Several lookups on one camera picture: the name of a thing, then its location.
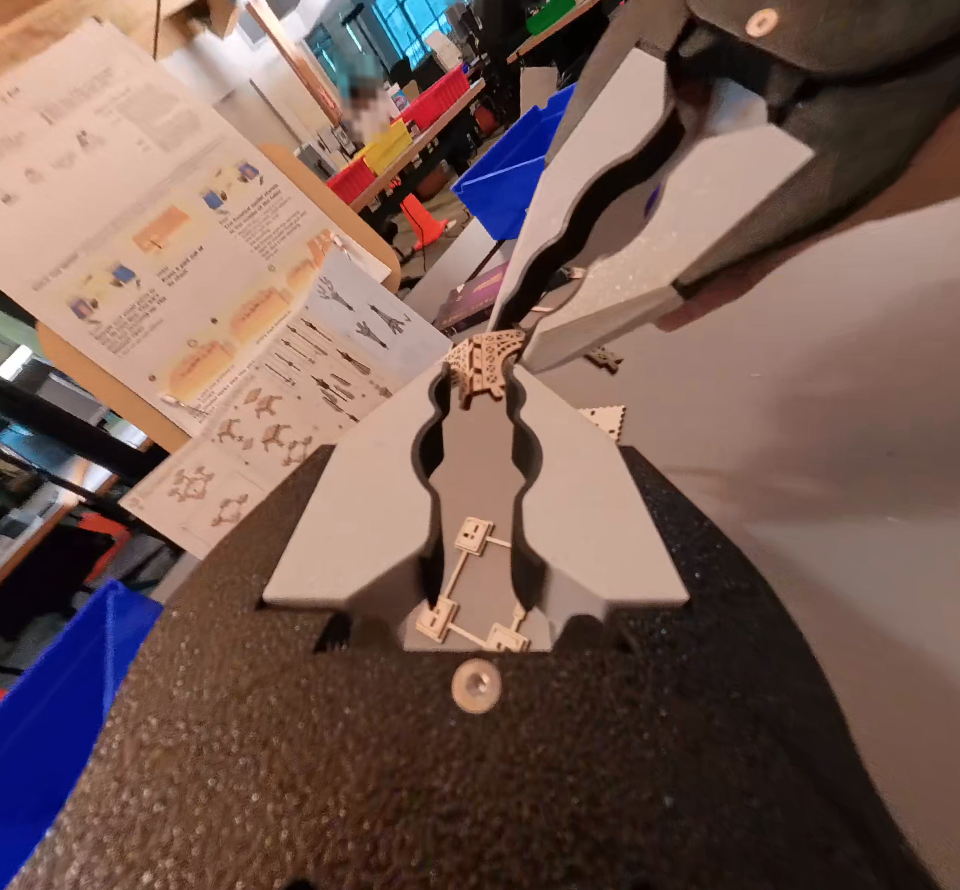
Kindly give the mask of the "wooden frame piece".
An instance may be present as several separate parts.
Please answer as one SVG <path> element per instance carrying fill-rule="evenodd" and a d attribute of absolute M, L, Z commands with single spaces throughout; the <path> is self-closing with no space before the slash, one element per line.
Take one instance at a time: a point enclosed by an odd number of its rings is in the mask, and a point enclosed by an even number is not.
<path fill-rule="evenodd" d="M 411 633 L 429 650 L 452 648 L 494 654 L 524 654 L 533 643 L 528 611 L 518 600 L 507 608 L 510 590 L 495 560 L 511 553 L 492 521 L 467 517 L 454 540 L 452 567 L 433 604 L 422 603 Z"/>

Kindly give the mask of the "parts diagram sheet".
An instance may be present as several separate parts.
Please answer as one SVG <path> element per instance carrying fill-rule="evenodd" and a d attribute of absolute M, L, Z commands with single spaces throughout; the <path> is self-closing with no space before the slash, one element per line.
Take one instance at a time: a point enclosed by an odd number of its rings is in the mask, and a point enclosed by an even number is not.
<path fill-rule="evenodd" d="M 196 558 L 450 351 L 449 337 L 342 248 L 308 289 L 198 436 L 120 500 Z"/>

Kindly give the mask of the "rounded plywood board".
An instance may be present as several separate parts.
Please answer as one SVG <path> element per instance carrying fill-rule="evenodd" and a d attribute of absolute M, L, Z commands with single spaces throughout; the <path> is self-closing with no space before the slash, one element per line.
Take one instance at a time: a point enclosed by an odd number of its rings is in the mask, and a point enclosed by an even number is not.
<path fill-rule="evenodd" d="M 399 258 L 391 244 L 348 203 L 331 191 L 294 152 L 274 143 L 262 144 L 260 151 L 307 199 L 316 204 L 343 234 L 388 267 L 389 272 L 382 280 L 382 285 L 396 295 L 400 290 L 402 274 Z M 137 427 L 153 443 L 173 453 L 191 440 L 191 434 L 183 427 L 164 416 L 55 331 L 40 322 L 36 331 L 43 355 L 54 368 L 90 392 L 117 416 Z"/>

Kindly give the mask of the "green plastic bin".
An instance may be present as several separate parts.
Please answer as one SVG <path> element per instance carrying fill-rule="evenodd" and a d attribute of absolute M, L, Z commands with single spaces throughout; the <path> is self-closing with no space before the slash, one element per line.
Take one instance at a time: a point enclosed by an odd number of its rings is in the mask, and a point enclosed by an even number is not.
<path fill-rule="evenodd" d="M 563 19 L 576 6 L 576 0 L 547 0 L 536 7 L 525 21 L 529 35 L 539 35 Z"/>

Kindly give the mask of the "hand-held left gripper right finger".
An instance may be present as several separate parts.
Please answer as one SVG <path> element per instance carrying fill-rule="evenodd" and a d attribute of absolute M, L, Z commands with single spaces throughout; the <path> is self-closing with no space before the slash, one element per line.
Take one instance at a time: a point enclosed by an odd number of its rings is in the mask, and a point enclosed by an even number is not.
<path fill-rule="evenodd" d="M 675 608 L 689 592 L 621 447 L 519 365 L 507 369 L 513 501 L 510 581 L 547 619 Z"/>

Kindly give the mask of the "yellow plastic bin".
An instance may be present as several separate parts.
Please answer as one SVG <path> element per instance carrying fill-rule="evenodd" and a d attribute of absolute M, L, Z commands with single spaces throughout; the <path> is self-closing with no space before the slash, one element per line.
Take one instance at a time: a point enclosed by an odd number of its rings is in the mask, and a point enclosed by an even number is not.
<path fill-rule="evenodd" d="M 398 118 L 366 144 L 360 156 L 376 176 L 382 176 L 412 144 L 410 130 Z"/>

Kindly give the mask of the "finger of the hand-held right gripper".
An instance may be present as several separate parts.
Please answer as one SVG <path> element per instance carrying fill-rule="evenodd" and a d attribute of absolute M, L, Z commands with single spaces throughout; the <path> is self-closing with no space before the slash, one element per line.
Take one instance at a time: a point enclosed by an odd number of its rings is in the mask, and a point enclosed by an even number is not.
<path fill-rule="evenodd" d="M 812 156 L 768 124 L 697 142 L 666 177 L 638 235 L 593 262 L 578 290 L 538 321 L 522 366 L 533 374 L 558 368 L 677 309 L 679 279 Z"/>
<path fill-rule="evenodd" d="M 659 178 L 685 139 L 682 122 L 666 63 L 631 49 L 546 164 L 491 312 L 490 330 L 520 323 L 554 273 L 586 248 L 606 210 L 630 190 Z"/>

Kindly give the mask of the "orange traffic cone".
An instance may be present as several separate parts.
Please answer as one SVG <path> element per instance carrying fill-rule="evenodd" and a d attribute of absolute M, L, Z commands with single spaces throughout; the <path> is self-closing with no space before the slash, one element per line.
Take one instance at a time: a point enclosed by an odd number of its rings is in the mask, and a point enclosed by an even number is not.
<path fill-rule="evenodd" d="M 447 235 L 451 221 L 439 220 L 411 193 L 401 203 L 401 209 L 415 235 L 414 251 L 423 251 Z"/>

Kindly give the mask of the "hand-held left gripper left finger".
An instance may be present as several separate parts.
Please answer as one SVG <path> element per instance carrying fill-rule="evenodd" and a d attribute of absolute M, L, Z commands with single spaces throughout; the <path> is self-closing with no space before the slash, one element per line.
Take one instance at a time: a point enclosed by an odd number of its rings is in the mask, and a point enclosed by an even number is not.
<path fill-rule="evenodd" d="M 262 593 L 272 607 L 408 616 L 441 593 L 450 366 L 426 369 L 337 443 Z"/>

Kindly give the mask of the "red plastic bin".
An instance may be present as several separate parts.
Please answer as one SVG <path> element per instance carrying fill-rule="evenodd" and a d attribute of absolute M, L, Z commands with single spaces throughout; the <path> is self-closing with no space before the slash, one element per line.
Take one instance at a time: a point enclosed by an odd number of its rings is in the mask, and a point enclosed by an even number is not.
<path fill-rule="evenodd" d="M 366 163 L 365 155 L 360 154 L 340 172 L 331 176 L 326 186 L 342 202 L 351 204 L 376 181 L 377 174 Z"/>
<path fill-rule="evenodd" d="M 467 94 L 471 86 L 462 66 L 451 69 L 428 89 L 420 92 L 392 122 L 402 121 L 406 125 L 413 124 L 418 131 L 424 132 Z"/>

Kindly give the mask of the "purple puzzle box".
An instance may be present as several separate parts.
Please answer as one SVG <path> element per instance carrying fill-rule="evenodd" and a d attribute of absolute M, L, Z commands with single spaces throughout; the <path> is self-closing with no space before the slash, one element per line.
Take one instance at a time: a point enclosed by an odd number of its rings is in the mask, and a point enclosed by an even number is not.
<path fill-rule="evenodd" d="M 488 321 L 508 268 L 508 263 L 490 268 L 460 289 L 451 291 L 432 325 L 446 336 L 454 337 Z"/>

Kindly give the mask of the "person's right hand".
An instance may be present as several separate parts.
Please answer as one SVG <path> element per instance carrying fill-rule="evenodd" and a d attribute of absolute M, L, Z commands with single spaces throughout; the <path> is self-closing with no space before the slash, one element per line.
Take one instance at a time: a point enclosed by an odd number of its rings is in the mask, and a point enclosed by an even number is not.
<path fill-rule="evenodd" d="M 758 282 L 750 272 L 730 269 L 702 283 L 681 306 L 658 318 L 654 325 L 663 332 L 676 332 L 745 296 Z"/>

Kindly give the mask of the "blue plastic bin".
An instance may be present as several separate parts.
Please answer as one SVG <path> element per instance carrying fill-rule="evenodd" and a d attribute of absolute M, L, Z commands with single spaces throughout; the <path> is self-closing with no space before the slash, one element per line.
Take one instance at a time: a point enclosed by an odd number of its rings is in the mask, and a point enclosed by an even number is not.
<path fill-rule="evenodd" d="M 160 602 L 109 582 L 18 678 L 1 704 L 1 887 L 72 793 Z"/>
<path fill-rule="evenodd" d="M 575 88 L 572 83 L 546 105 L 528 110 L 452 185 L 451 192 L 493 239 L 519 237 Z"/>

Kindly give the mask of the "small square wooden plate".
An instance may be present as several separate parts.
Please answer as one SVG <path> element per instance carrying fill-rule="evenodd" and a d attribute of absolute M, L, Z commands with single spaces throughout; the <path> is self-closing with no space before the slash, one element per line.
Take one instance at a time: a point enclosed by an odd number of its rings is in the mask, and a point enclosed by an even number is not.
<path fill-rule="evenodd" d="M 602 433 L 610 437 L 614 443 L 620 443 L 627 413 L 625 405 L 615 404 L 582 408 L 579 413 Z"/>

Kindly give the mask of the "wooden lattice arch piece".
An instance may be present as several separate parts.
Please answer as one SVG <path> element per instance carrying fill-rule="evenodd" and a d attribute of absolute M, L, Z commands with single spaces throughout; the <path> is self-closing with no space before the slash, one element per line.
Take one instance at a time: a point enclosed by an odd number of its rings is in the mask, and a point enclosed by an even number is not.
<path fill-rule="evenodd" d="M 474 334 L 455 345 L 444 357 L 458 390 L 459 406 L 470 407 L 474 396 L 486 393 L 494 400 L 505 394 L 504 366 L 525 343 L 523 330 L 512 329 Z"/>

